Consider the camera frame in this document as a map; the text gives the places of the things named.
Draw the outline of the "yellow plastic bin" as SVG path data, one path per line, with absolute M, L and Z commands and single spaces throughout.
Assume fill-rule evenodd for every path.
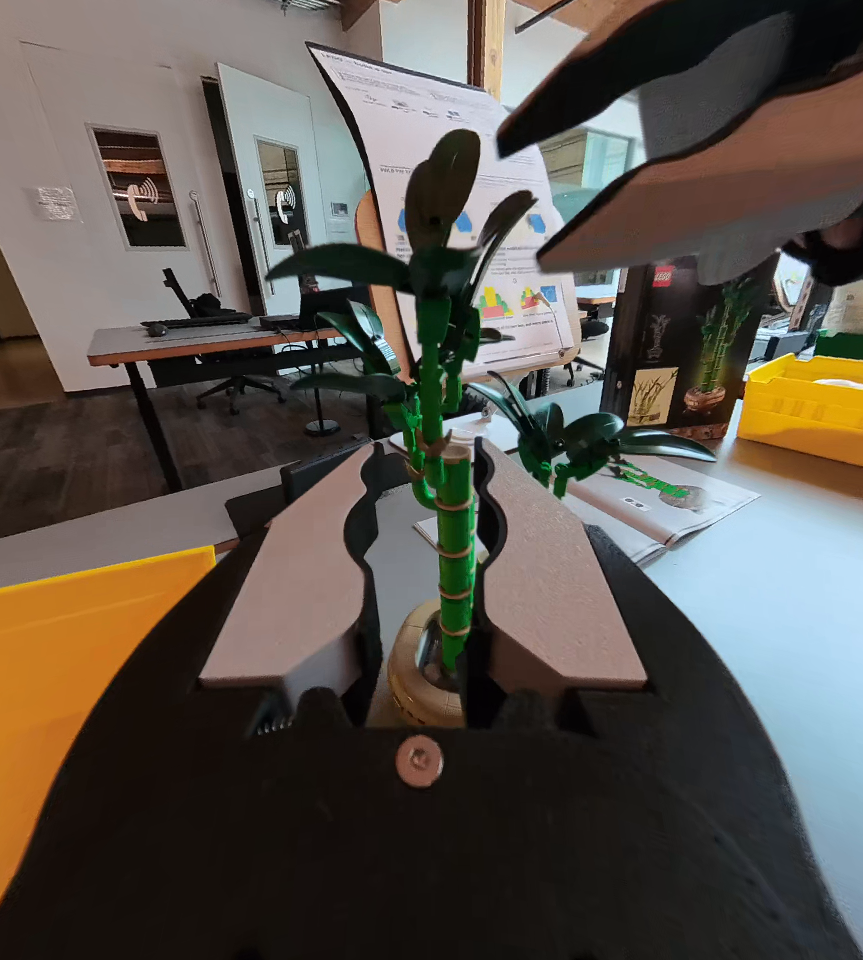
M 0 900 L 89 712 L 215 564 L 204 546 L 0 588 Z
M 752 370 L 737 437 L 863 467 L 863 360 L 786 354 Z

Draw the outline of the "black office chair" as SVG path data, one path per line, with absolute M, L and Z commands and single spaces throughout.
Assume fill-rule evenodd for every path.
M 230 314 L 232 312 L 240 313 L 233 309 L 222 307 L 219 299 L 211 293 L 204 293 L 199 295 L 197 298 L 189 299 L 175 277 L 172 269 L 165 268 L 162 270 L 162 274 L 163 285 L 175 294 L 179 302 L 184 307 L 188 318 L 221 316 L 223 314 Z M 229 414 L 236 416 L 240 414 L 240 410 L 237 406 L 237 400 L 246 392 L 247 388 L 261 390 L 273 394 L 279 403 L 286 402 L 285 395 L 274 383 L 266 382 L 261 379 L 256 380 L 245 375 L 237 375 L 217 384 L 209 390 L 199 393 L 195 398 L 196 406 L 198 409 L 203 410 L 206 406 L 206 399 L 215 394 L 223 392 L 228 398 Z

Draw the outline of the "wooden column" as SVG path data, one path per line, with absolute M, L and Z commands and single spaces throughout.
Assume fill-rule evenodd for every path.
M 467 2 L 466 83 L 501 101 L 506 1 Z

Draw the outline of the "black lego set box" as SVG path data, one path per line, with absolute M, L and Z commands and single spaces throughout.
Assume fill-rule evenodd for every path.
M 726 437 L 779 254 L 724 284 L 692 256 L 632 267 L 617 293 L 598 410 L 629 428 L 700 442 Z

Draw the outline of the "green lego bamboo plant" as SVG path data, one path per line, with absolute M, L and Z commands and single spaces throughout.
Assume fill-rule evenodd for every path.
M 266 275 L 269 281 L 320 275 L 414 298 L 420 357 L 409 362 L 409 382 L 398 378 L 377 314 L 362 305 L 352 305 L 349 315 L 329 314 L 327 322 L 360 352 L 365 374 L 316 373 L 299 382 L 381 401 L 401 429 L 414 498 L 435 511 L 439 599 L 405 619 L 387 666 L 392 698 L 413 726 L 465 725 L 458 659 L 473 628 L 478 567 L 473 451 L 452 438 L 444 418 L 458 410 L 463 368 L 481 345 L 512 339 L 483 326 L 475 297 L 512 228 L 536 203 L 531 191 L 517 191 L 488 215 L 474 246 L 449 246 L 480 158 L 479 135 L 459 128 L 445 133 L 414 168 L 403 202 L 407 262 L 367 246 L 326 244 L 298 249 Z

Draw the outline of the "black round base stand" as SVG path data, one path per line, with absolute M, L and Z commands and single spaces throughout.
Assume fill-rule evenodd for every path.
M 318 388 L 311 388 L 315 417 L 309 421 L 304 428 L 305 435 L 315 439 L 334 436 L 341 431 L 341 426 L 337 421 L 326 418 L 322 410 L 322 401 Z

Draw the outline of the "white door with phone icon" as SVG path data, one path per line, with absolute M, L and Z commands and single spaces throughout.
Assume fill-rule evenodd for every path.
M 247 263 L 255 268 L 257 315 L 296 315 L 298 279 L 268 280 L 293 252 L 326 238 L 318 151 L 310 99 L 275 83 L 216 64 L 218 86 L 241 198 Z
M 70 187 L 82 219 L 34 217 L 32 316 L 66 392 L 123 384 L 89 364 L 94 334 L 180 316 L 166 268 L 191 296 L 214 288 L 192 114 L 170 66 L 37 44 L 21 53 L 44 151 L 29 186 Z

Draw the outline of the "black keyboard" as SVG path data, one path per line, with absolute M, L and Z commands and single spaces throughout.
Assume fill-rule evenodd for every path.
M 252 320 L 253 317 L 250 314 L 232 312 L 230 314 L 223 314 L 220 316 L 173 318 L 166 320 L 151 320 L 151 322 L 163 322 L 168 326 L 168 332 L 171 332 L 173 330 L 196 330 L 211 327 L 247 326 Z M 150 321 L 143 321 L 140 325 L 145 328 L 143 325 L 147 323 L 150 323 Z

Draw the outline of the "lego instruction booklet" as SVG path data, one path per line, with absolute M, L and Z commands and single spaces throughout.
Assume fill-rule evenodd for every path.
M 635 454 L 581 481 L 569 481 L 562 504 L 601 528 L 644 567 L 667 549 L 749 506 L 759 494 L 689 469 L 669 458 Z

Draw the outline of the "wooden desk with keyboard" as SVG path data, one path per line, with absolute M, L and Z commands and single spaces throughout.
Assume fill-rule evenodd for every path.
M 241 325 L 218 325 L 168 332 L 150 337 L 143 327 L 97 330 L 87 349 L 94 368 L 123 367 L 137 410 L 171 494 L 183 490 L 182 479 L 166 433 L 139 371 L 146 364 L 157 388 L 185 386 L 239 376 L 277 375 L 292 369 L 360 359 L 362 354 L 334 329 L 312 331 L 263 329 L 257 320 Z

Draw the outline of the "white wall sign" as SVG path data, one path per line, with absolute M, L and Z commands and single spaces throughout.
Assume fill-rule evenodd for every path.
M 78 200 L 67 186 L 25 186 L 22 193 L 31 212 L 41 221 L 81 223 Z

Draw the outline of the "leafy green lego branch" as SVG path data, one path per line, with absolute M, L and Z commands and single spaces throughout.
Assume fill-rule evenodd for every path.
M 472 383 L 469 390 L 493 403 L 518 432 L 518 454 L 523 468 L 539 484 L 563 498 L 570 481 L 582 481 L 629 454 L 671 456 L 714 462 L 715 454 L 701 442 L 655 428 L 628 427 L 616 414 L 585 414 L 565 422 L 557 402 L 531 411 L 520 392 L 503 376 L 494 389 Z

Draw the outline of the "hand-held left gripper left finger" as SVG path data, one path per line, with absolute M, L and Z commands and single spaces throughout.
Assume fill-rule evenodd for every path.
M 199 675 L 206 689 L 270 690 L 277 717 L 330 690 L 364 726 L 383 660 L 374 575 L 386 451 L 348 454 L 271 519 Z

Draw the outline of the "white instruction poster board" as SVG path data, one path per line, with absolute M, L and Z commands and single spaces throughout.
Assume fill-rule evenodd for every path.
M 482 324 L 512 337 L 483 345 L 464 376 L 488 370 L 514 373 L 564 364 L 577 353 L 573 323 L 579 318 L 569 274 L 544 273 L 536 255 L 564 224 L 553 204 L 545 162 L 537 147 L 497 157 L 495 134 L 505 109 L 489 94 L 461 83 L 387 65 L 318 43 L 306 47 L 353 135 L 367 171 L 382 243 L 409 261 L 406 187 L 414 168 L 440 138 L 467 129 L 480 140 L 470 197 L 457 214 L 449 246 L 475 246 L 487 217 L 518 190 L 536 201 L 510 230 L 473 296 Z

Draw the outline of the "black laptop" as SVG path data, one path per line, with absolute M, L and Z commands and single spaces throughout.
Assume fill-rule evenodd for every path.
M 301 293 L 296 312 L 256 318 L 261 330 L 311 332 L 328 329 L 326 314 L 350 316 L 351 304 L 371 306 L 369 288 L 365 284 Z

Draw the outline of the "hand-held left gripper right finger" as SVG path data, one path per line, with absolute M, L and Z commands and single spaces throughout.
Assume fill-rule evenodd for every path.
M 584 523 L 491 440 L 474 443 L 473 629 L 463 712 L 491 725 L 525 691 L 557 714 L 574 691 L 638 693 L 648 677 Z

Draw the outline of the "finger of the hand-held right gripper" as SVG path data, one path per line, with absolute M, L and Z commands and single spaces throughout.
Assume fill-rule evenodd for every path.
M 863 69 L 761 103 L 701 149 L 648 162 L 603 191 L 537 255 L 548 273 L 696 255 L 736 232 L 749 250 L 820 230 L 863 202 Z
M 863 1 L 610 2 L 499 127 L 510 157 L 638 98 L 645 156 L 685 151 L 786 92 L 863 67 Z

